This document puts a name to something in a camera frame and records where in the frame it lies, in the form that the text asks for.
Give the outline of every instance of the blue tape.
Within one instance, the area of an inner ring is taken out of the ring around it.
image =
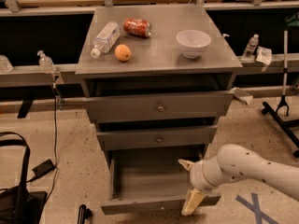
[[[263,219],[265,221],[267,221],[269,224],[279,224],[274,219],[272,219],[270,216],[268,216],[267,214],[265,214],[264,212],[261,211],[257,194],[251,193],[251,197],[253,200],[253,204],[249,203],[248,201],[246,201],[244,198],[240,197],[239,195],[237,195],[237,197],[235,199],[237,201],[239,201],[240,203],[242,203],[243,205],[245,205],[249,210],[251,210],[254,213],[255,220],[256,220],[257,224],[262,224]]]

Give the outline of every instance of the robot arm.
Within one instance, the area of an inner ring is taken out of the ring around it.
[[[299,169],[268,161],[238,145],[225,145],[217,156],[198,162],[179,160],[190,171],[194,190],[189,191],[182,214],[190,215],[205,196],[224,183],[255,179],[299,201]]]

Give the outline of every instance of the countertop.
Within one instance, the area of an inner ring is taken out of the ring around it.
[[[152,24],[149,38],[128,35],[122,29],[126,18],[139,18]],[[94,59],[90,52],[93,38],[109,21],[121,26],[121,37],[108,54]],[[196,59],[185,58],[178,49],[176,35],[186,29],[196,29],[208,33],[212,42],[206,52]],[[132,57],[127,63],[120,62],[114,56],[118,44],[127,45]],[[87,34],[76,74],[116,76],[119,74],[165,74],[165,73],[201,73],[234,71],[242,64],[222,37],[220,31],[198,5],[155,5],[99,7]]]

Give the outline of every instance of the bottle cap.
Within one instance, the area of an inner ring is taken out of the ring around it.
[[[99,49],[92,49],[91,55],[94,58],[98,58],[101,55],[101,51]]]
[[[40,57],[45,57],[45,53],[44,53],[44,50],[39,50],[38,53],[37,53],[37,56],[40,56]]]

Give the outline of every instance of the black bag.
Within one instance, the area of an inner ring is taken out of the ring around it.
[[[25,139],[13,132],[0,133],[0,137],[14,134],[20,139],[0,140],[0,147],[23,146],[25,153],[22,160],[21,181],[19,186],[0,189],[0,224],[37,224],[47,196],[46,192],[29,193],[26,188],[30,149]]]

